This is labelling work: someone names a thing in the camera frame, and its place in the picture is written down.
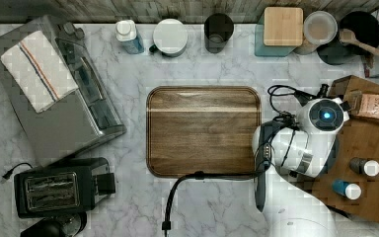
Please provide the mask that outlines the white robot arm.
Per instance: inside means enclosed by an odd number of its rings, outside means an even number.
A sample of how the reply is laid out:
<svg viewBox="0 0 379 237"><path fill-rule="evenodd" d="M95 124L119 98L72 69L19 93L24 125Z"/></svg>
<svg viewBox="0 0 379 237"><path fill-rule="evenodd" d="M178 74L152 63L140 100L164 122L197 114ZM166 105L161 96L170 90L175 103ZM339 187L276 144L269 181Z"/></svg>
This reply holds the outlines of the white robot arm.
<svg viewBox="0 0 379 237"><path fill-rule="evenodd" d="M275 120L259 126L253 136L256 158L255 200L268 225L266 237L337 237L329 209L316 197L284 180L279 168L311 178L329 169L336 156L337 134L349 120L341 99L315 99L294 116L297 123Z"/></svg>

